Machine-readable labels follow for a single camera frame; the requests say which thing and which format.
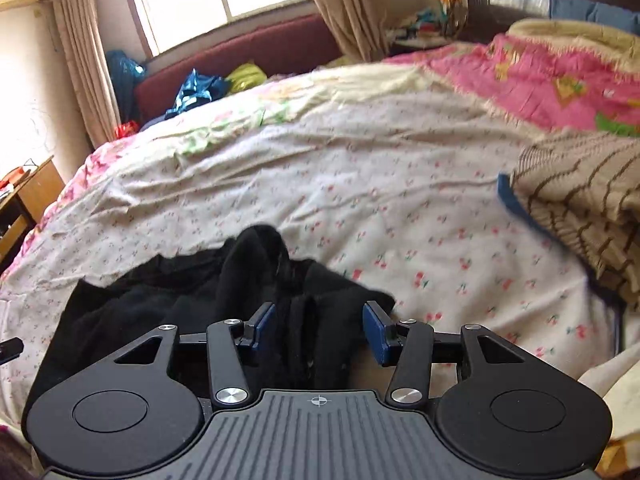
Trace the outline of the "black velvet long-sleeve top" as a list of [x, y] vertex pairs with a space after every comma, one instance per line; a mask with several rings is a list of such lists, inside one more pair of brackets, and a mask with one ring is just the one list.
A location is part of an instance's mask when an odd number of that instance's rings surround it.
[[290, 257], [272, 226], [251, 226], [217, 249], [156, 256], [116, 282], [80, 281], [30, 388], [28, 405], [63, 380], [162, 324], [203, 333], [227, 318], [248, 320], [266, 302], [276, 306], [273, 350], [248, 374], [257, 388], [341, 390], [366, 341], [362, 308], [385, 312], [395, 300], [312, 259]]

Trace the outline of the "wooden side desk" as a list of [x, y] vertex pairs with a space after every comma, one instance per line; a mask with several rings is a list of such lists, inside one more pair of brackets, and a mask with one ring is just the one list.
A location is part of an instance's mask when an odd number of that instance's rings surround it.
[[1, 271], [17, 256], [26, 235], [63, 191], [64, 182], [50, 156], [29, 169], [13, 191], [1, 200]]

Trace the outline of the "cherry print bed sheet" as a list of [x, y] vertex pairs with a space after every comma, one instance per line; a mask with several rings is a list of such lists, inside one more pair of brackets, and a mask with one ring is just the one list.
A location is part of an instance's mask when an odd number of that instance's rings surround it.
[[532, 126], [413, 65], [318, 70], [263, 84], [98, 148], [1, 280], [1, 426], [27, 395], [80, 280], [220, 246], [257, 223], [288, 252], [389, 292], [448, 332], [483, 324], [605, 394], [629, 370], [585, 268], [497, 193]]

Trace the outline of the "blue plastic bag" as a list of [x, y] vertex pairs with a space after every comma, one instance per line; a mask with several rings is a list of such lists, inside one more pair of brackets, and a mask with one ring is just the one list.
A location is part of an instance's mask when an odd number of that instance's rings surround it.
[[221, 76], [206, 76], [195, 68], [183, 81], [172, 107], [164, 114], [165, 119], [174, 118], [195, 107], [218, 101], [230, 91], [231, 84]]

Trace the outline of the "yellow green cloth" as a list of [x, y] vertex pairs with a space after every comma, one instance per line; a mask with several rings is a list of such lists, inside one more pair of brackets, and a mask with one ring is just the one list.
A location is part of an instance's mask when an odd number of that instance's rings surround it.
[[244, 63], [226, 77], [229, 93], [235, 94], [264, 84], [268, 79], [265, 72], [254, 63]]

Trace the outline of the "beige striped knit garment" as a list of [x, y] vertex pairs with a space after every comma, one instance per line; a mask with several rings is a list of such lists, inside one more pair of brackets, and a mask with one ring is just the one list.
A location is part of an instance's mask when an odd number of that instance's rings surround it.
[[498, 196], [582, 259], [600, 287], [638, 309], [638, 139], [567, 132], [540, 140], [500, 174]]

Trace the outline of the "maroon upholstered bench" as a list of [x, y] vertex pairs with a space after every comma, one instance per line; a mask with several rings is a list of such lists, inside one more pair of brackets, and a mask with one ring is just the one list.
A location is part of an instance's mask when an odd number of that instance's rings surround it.
[[267, 76], [303, 74], [342, 56], [328, 26], [309, 14], [236, 36], [198, 51], [146, 77], [134, 89], [142, 122], [165, 114], [192, 70], [205, 76], [228, 76], [244, 63]]

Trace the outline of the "teal hanging bag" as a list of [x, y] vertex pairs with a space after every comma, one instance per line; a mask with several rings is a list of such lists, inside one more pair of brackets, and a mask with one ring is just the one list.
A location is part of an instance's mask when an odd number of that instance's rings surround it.
[[119, 109], [120, 122], [129, 122], [137, 117], [134, 89], [146, 77], [146, 68], [130, 58], [123, 50], [107, 51], [106, 64]]

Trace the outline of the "cluttered nightstand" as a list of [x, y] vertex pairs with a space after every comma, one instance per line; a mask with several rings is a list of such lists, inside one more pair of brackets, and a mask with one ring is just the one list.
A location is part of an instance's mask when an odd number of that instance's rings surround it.
[[386, 30], [388, 55], [446, 47], [461, 34], [468, 15], [466, 0], [435, 0]]

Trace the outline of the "pink floral quilt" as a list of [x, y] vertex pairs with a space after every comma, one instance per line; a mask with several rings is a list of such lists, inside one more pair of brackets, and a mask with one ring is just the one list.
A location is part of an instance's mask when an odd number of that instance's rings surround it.
[[590, 22], [528, 18], [488, 44], [390, 58], [544, 131], [639, 134], [639, 38]]

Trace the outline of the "beige right curtain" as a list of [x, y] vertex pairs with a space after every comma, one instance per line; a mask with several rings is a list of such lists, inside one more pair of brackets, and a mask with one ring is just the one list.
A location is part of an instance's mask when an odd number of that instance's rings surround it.
[[314, 4], [344, 55], [360, 62], [386, 57], [386, 37], [372, 0], [314, 0]]

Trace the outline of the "beige curtain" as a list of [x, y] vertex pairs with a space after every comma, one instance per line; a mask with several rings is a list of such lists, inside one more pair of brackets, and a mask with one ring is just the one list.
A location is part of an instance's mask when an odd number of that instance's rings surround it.
[[91, 144], [115, 140], [119, 108], [99, 31], [96, 0], [52, 0], [70, 80]]
[[386, 37], [372, 0], [314, 0], [314, 4], [344, 55], [360, 62], [386, 57]]

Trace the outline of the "blue pillow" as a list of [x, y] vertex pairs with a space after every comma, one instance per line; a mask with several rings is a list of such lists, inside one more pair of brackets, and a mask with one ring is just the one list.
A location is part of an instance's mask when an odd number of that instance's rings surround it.
[[630, 32], [640, 32], [639, 13], [591, 0], [549, 0], [549, 18], [596, 23]]

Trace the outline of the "beige left curtain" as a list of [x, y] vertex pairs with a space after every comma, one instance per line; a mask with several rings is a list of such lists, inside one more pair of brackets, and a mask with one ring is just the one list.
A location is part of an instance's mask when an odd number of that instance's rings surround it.
[[52, 0], [70, 80], [91, 144], [115, 140], [119, 108], [99, 31], [96, 0]]

